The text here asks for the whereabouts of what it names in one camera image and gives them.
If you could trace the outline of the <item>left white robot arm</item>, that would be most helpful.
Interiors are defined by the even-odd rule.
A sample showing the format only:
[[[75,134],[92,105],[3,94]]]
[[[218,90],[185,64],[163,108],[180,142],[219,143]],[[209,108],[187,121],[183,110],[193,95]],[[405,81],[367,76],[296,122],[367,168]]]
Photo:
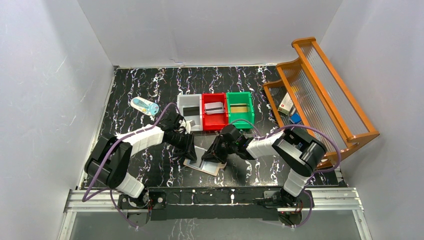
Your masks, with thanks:
[[[186,120],[177,112],[167,113],[157,125],[148,124],[127,134],[102,135],[87,159],[84,171],[111,190],[128,197],[137,208],[149,203],[149,194],[143,183],[128,173],[131,157],[152,146],[163,143],[174,146],[186,159],[195,161],[197,155],[194,120]]]

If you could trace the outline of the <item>grey cards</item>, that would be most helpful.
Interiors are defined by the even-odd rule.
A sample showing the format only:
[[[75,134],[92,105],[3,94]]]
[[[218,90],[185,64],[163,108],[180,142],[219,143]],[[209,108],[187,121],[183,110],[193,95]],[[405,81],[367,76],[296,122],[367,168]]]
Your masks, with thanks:
[[[205,103],[204,112],[207,115],[223,114],[225,112],[224,104],[220,101]]]

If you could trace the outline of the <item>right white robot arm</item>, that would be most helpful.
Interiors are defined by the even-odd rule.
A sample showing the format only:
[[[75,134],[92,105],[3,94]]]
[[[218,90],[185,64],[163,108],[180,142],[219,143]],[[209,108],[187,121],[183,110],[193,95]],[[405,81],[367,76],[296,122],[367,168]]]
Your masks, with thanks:
[[[201,159],[225,164],[228,155],[236,154],[244,160],[279,155],[290,172],[281,190],[282,202],[295,207],[302,199],[301,192],[327,147],[300,127],[289,127],[268,137],[247,137],[233,124],[225,126]]]

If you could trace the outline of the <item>grey card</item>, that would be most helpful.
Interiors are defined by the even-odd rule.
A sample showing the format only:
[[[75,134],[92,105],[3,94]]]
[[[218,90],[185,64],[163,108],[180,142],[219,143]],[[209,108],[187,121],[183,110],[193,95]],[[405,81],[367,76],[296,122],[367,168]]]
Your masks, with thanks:
[[[190,159],[186,158],[183,164],[184,164],[184,166],[190,167],[190,168],[193,168],[193,169],[201,169],[205,164],[204,160],[202,160],[202,156],[204,155],[204,153],[207,150],[202,148],[202,147],[198,147],[198,146],[195,146],[194,150],[195,150],[195,154],[196,154],[197,159],[196,160],[190,160]]]

